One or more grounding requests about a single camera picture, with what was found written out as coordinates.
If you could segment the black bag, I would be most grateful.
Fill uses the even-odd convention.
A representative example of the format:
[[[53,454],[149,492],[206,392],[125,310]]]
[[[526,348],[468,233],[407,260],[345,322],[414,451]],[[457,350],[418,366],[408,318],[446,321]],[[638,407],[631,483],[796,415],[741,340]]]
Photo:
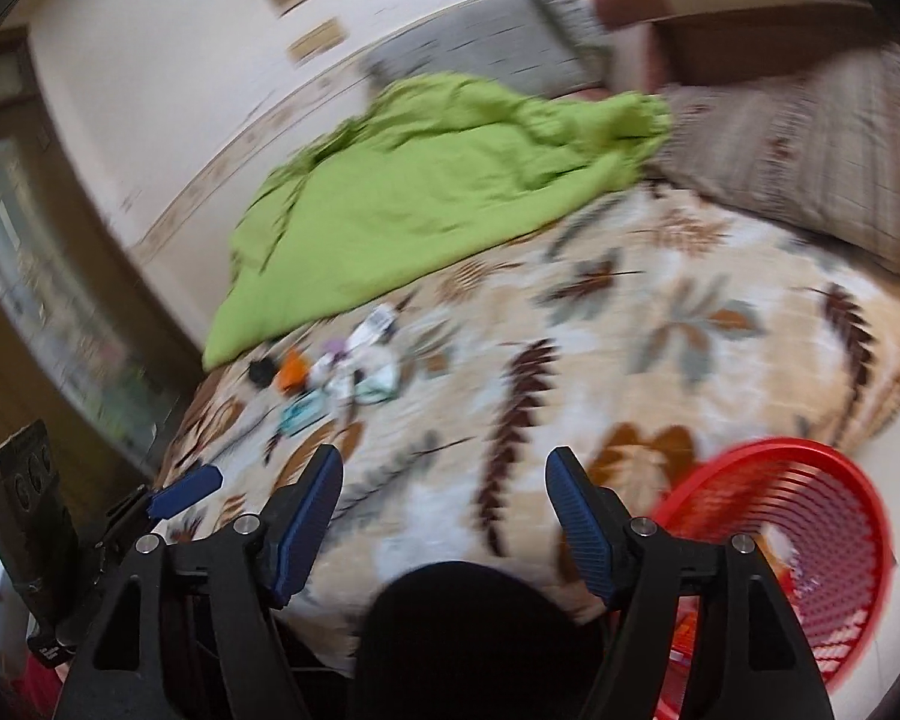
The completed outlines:
[[[278,363],[271,356],[263,356],[262,358],[250,361],[247,366],[248,380],[255,385],[258,390],[268,388],[279,372]]]

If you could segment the teal foil packet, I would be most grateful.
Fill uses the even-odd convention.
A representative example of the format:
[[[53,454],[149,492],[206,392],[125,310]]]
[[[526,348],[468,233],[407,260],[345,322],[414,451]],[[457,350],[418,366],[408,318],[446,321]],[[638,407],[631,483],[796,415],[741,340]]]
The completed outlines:
[[[283,437],[295,436],[327,416],[325,392],[320,388],[308,390],[284,406],[279,416],[278,433]]]

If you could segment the orange snack wrapper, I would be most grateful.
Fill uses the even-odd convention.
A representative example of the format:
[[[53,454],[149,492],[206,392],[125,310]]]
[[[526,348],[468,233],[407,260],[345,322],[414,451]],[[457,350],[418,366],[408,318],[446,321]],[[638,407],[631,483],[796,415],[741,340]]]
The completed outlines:
[[[308,374],[310,374],[310,364],[308,364],[307,358],[302,355],[301,351],[290,348],[283,357],[274,382],[276,382],[279,392],[286,397],[299,395],[307,390]]]

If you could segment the white plastic bottle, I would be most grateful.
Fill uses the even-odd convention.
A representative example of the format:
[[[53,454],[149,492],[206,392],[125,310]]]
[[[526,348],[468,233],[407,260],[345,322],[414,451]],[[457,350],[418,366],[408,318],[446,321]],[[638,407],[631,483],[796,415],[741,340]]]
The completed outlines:
[[[325,353],[323,356],[320,356],[308,368],[307,387],[310,390],[318,390],[318,388],[325,387],[329,379],[333,377],[334,367],[336,367],[336,356],[333,353]]]

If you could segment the small white box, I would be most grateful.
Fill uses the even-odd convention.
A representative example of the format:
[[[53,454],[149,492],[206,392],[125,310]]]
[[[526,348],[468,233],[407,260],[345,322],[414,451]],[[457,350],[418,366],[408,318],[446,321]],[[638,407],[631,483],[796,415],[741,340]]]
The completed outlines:
[[[329,399],[329,411],[333,419],[340,424],[352,421],[352,411],[356,405],[356,372],[352,367],[341,366],[333,372],[326,384]]]

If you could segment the purple bag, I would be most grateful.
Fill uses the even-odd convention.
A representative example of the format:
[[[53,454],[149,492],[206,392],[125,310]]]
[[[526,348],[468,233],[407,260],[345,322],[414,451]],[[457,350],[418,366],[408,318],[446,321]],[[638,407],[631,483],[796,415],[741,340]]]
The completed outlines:
[[[323,346],[323,355],[331,359],[342,358],[347,355],[347,341],[344,338],[330,338]]]

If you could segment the white sock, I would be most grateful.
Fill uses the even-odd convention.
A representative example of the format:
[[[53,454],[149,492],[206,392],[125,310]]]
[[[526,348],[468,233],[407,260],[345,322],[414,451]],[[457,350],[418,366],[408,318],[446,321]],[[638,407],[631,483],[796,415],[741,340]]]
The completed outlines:
[[[400,391],[400,356],[388,346],[364,346],[352,360],[357,405],[393,400]]]

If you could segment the glass panel door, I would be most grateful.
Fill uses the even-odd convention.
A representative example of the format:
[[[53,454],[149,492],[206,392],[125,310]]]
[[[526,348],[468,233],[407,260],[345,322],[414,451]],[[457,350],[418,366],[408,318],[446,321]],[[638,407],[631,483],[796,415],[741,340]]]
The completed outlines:
[[[159,472],[203,377],[80,185],[30,59],[0,31],[0,444],[48,427],[64,500],[89,520]]]

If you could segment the red plastic basket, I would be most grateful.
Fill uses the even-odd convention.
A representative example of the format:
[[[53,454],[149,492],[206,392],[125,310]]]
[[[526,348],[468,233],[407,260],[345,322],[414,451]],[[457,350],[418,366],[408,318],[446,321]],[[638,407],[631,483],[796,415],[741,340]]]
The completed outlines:
[[[738,444],[679,481],[652,518],[681,538],[756,539],[826,688],[845,681],[870,644],[893,577],[883,501],[852,460],[796,437]]]

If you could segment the leaf pattern blanket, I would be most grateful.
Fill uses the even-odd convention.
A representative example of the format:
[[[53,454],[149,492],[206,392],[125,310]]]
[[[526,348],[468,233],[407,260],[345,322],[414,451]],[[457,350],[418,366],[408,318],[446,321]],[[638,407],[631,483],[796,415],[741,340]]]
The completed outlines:
[[[605,197],[533,236],[388,294],[400,391],[278,433],[292,398],[246,359],[217,369],[165,460],[221,488],[160,525],[172,543],[256,514],[317,447],[344,463],[338,507],[284,621],[347,670],[388,583],[486,564],[573,617],[600,613],[544,491],[566,445],[645,515],[728,447],[800,436],[854,450],[900,408],[900,278],[865,254],[668,184]]]

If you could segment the green quilt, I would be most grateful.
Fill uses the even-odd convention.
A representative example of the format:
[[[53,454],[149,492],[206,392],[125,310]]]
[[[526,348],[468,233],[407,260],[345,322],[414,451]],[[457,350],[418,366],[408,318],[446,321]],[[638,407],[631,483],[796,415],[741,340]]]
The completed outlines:
[[[459,73],[393,83],[256,190],[230,234],[203,364],[626,190],[670,132],[656,94],[543,99]]]

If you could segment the striped brown pillow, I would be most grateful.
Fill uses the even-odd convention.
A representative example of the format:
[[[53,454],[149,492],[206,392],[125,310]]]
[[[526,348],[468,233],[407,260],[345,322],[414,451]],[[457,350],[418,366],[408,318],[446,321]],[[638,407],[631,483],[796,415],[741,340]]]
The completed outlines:
[[[795,75],[663,89],[673,130],[650,169],[720,205],[823,234],[900,277],[900,47]]]

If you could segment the grey pillow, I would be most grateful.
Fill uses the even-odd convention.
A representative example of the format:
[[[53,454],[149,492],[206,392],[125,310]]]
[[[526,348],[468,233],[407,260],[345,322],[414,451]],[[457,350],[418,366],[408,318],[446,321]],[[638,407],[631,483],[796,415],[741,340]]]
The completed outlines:
[[[481,76],[525,96],[559,98],[611,80],[610,36],[587,0],[475,0],[370,49],[375,88],[411,76]]]

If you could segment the brown padded headboard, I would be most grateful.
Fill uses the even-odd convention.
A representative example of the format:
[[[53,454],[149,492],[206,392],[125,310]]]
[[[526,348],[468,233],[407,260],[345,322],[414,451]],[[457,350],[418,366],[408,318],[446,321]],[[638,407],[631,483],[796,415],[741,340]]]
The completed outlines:
[[[726,85],[808,70],[893,41],[868,0],[593,0],[622,47],[622,83]]]

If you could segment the beige wall switches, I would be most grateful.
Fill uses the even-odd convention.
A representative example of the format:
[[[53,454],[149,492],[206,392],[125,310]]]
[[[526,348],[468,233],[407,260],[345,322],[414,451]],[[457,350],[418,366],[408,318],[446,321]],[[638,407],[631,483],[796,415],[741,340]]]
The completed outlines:
[[[349,36],[349,32],[338,18],[329,18],[322,21],[310,31],[297,37],[294,43],[287,48],[287,55],[295,65],[302,65],[308,60],[315,59],[317,55],[325,54],[338,47]]]

